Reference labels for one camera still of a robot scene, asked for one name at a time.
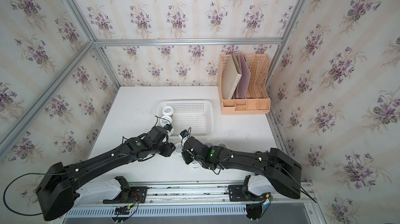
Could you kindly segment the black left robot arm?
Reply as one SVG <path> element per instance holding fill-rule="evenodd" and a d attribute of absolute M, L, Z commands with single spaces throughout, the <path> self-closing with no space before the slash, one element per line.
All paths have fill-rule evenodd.
<path fill-rule="evenodd" d="M 149 132 L 89 160 L 67 166 L 61 162 L 52 165 L 35 191 L 44 220 L 55 220 L 67 213 L 80 196 L 78 189 L 94 178 L 129 163 L 146 161 L 149 155 L 170 157 L 176 149 L 168 141 L 173 131 L 170 124 L 154 126 Z"/>

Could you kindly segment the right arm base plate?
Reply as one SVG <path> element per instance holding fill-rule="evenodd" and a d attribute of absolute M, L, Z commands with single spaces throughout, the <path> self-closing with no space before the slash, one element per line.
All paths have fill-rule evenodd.
<path fill-rule="evenodd" d="M 243 187 L 242 185 L 232 184 L 228 186 L 227 193 L 230 202 L 261 202 L 266 193 L 271 193 L 274 191 L 272 185 L 266 185 L 262 187 L 256 188 L 260 190 L 258 193 L 252 193 L 248 190 L 247 187 Z"/>

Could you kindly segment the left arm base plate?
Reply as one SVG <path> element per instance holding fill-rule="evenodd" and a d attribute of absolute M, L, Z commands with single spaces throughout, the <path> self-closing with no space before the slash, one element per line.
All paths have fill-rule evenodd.
<path fill-rule="evenodd" d="M 148 187 L 131 187 L 130 190 L 122 190 L 113 200 L 103 200 L 103 204 L 129 204 L 145 203 Z"/>

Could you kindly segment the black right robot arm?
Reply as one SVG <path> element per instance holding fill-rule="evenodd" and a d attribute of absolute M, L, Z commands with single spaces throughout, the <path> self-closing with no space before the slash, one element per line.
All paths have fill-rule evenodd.
<path fill-rule="evenodd" d="M 281 195 L 301 197 L 302 166 L 277 148 L 266 152 L 246 153 L 220 146 L 208 147 L 194 137 L 181 141 L 182 156 L 186 164 L 196 160 L 204 169 L 238 169 L 262 175 Z"/>

